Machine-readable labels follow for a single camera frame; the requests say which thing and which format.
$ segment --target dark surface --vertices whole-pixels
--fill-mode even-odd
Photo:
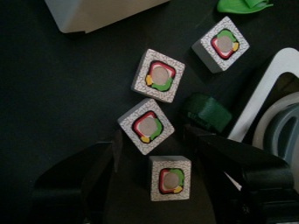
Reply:
[[[216,3],[172,0],[71,39],[59,32],[43,0],[0,1],[2,223],[24,222],[36,179],[111,137],[118,118],[144,99],[130,87],[147,48],[187,66],[172,104],[159,102],[176,132],[151,155],[186,153],[174,139],[180,139],[183,129],[179,108],[192,92],[215,97],[236,116],[234,108],[244,103],[239,97],[256,70],[280,49],[299,49],[299,2],[275,1],[275,7],[256,14],[230,16],[251,47],[226,73],[211,74],[191,46],[224,17],[215,11]],[[146,163],[126,137],[107,223],[160,223],[178,214],[170,207],[180,203],[184,223],[214,223],[202,175],[194,173],[191,200],[151,203],[140,184]]]

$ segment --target white object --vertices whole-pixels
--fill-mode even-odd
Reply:
[[[184,64],[148,49],[136,71],[132,90],[162,102],[172,102],[183,77]]]
[[[191,194],[191,160],[182,156],[152,156],[148,168],[151,201],[187,200]]]
[[[92,32],[170,0],[46,0],[62,32]]]
[[[259,149],[263,149],[267,125],[270,124],[272,118],[287,106],[295,103],[299,103],[299,92],[287,95],[279,101],[276,101],[275,104],[268,108],[268,110],[263,114],[256,125],[256,131],[252,140],[252,145]]]
[[[267,130],[267,125],[270,124],[271,120],[276,116],[276,114],[290,105],[299,103],[299,92],[293,93],[283,97],[275,104],[268,108],[266,113],[263,114],[254,135],[252,145],[263,150],[264,145],[264,134]],[[294,189],[299,192],[299,138],[297,140],[293,161],[291,161],[291,170],[294,174]]]
[[[230,18],[224,17],[191,48],[215,74],[230,68],[248,49],[248,42]]]
[[[118,122],[144,155],[174,133],[174,126],[154,99],[139,102]]]
[[[299,52],[294,48],[285,48],[276,53],[228,134],[228,139],[242,142],[276,80],[285,73],[291,73],[299,78]]]

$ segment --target black background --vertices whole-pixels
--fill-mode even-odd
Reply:
[[[174,102],[158,102],[176,133],[150,155],[184,154],[176,144],[183,128],[178,114],[192,92],[215,97],[236,118],[239,97],[258,69],[280,49],[299,49],[299,1],[275,1],[275,7],[259,13],[228,15],[250,49],[224,73],[212,74],[191,46],[226,16],[216,12],[216,3],[172,0],[68,38],[43,0],[0,1],[2,223],[24,222],[36,179],[64,158],[111,137],[118,118],[144,99],[130,88],[148,48],[186,64]],[[140,184],[147,157],[126,136],[107,223],[167,223],[171,215],[178,215],[178,223],[214,223],[200,172],[192,174],[191,200],[150,201]]]

